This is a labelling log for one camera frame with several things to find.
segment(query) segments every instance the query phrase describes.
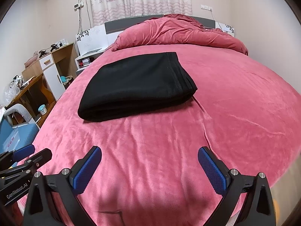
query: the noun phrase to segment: wooden shelf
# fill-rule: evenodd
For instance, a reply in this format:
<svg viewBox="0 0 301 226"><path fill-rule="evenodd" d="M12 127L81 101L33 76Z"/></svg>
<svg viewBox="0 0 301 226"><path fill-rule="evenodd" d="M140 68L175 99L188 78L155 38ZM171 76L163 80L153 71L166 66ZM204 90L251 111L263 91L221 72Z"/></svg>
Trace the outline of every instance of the wooden shelf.
<svg viewBox="0 0 301 226"><path fill-rule="evenodd" d="M47 109L47 113L45 115L41 116L41 119L38 120L38 126L42 127L42 125L44 124L46 118L48 117L48 115L50 114L50 112L52 111L53 107L55 106L56 102L52 102L50 105L46 105L46 109Z"/></svg>

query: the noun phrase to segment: blue chair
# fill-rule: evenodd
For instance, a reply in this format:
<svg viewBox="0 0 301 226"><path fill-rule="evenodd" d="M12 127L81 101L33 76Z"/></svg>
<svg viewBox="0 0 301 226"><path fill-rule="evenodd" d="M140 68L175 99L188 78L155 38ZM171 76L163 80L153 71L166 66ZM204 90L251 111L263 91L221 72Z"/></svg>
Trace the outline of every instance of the blue chair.
<svg viewBox="0 0 301 226"><path fill-rule="evenodd" d="M20 113L26 122L12 127L9 123L10 119L8 115L14 112ZM0 154L5 152L4 142L14 129L19 132L20 136L20 141L15 148L16 150L25 147L28 144L32 144L39 132L38 125L33 120L28 110L21 104L15 104L13 107L6 110L0 122Z"/></svg>

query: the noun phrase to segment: black cloth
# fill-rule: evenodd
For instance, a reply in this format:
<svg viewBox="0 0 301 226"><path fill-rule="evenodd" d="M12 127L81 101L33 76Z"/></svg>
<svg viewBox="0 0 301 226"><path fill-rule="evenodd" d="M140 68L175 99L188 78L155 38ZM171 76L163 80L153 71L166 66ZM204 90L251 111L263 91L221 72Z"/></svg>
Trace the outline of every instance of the black cloth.
<svg viewBox="0 0 301 226"><path fill-rule="evenodd" d="M104 65L79 104L87 121L107 121L184 103L197 90L175 52L132 56Z"/></svg>

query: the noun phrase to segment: cabinet door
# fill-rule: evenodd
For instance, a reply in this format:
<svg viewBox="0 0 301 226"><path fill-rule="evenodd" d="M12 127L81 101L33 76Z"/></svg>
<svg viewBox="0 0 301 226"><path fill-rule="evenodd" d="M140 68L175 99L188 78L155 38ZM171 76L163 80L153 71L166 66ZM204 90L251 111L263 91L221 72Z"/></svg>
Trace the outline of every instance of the cabinet door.
<svg viewBox="0 0 301 226"><path fill-rule="evenodd" d="M53 96L55 97L55 100L58 101L58 99L65 92L65 87L61 81L60 75L58 74L58 69L56 68L56 65L54 64L48 69L44 70L43 74Z"/></svg>

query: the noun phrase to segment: wall outlet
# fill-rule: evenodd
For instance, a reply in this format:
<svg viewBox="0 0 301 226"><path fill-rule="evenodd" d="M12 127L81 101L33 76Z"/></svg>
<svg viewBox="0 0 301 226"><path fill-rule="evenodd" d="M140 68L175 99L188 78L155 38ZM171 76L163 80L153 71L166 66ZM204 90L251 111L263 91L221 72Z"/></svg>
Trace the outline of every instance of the wall outlet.
<svg viewBox="0 0 301 226"><path fill-rule="evenodd" d="M78 10L79 8L84 7L84 2L80 2L74 5L74 11Z"/></svg>
<svg viewBox="0 0 301 226"><path fill-rule="evenodd" d="M206 5L201 5L201 9L212 11L212 7L206 6Z"/></svg>

